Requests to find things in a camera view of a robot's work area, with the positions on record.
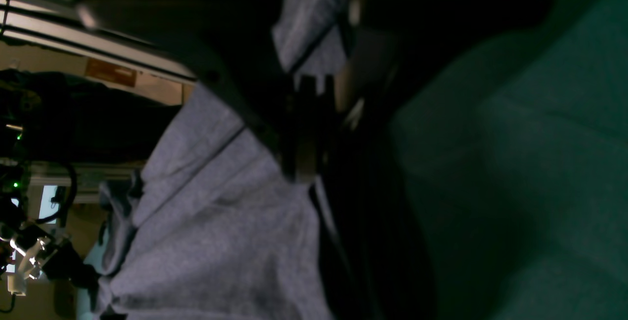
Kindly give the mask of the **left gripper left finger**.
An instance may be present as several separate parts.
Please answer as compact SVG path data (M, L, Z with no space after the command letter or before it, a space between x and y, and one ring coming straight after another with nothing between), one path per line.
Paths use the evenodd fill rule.
M234 110L284 175L307 181L298 156L294 80L272 30L283 0L74 0L87 29L144 41Z

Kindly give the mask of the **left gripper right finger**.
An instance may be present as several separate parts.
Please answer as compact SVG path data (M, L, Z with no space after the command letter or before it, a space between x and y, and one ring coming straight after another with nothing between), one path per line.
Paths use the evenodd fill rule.
M353 47L336 76L307 77L307 180L381 130L457 57L532 28L554 0L351 0Z

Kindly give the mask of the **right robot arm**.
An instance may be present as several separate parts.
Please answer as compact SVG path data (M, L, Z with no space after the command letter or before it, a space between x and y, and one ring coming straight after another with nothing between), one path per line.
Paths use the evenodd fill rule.
M60 209L45 218L29 219L21 206L13 199L21 199L22 177L26 170L22 162L1 165L1 273L6 273L8 259L16 252L23 261L14 275L22 279L37 279L41 275L50 280L70 280L78 288L88 291L90 304L96 303L100 274L93 266L85 264L67 237L54 237L40 226L58 219L73 205L77 196L76 170L65 162L70 187L61 201Z

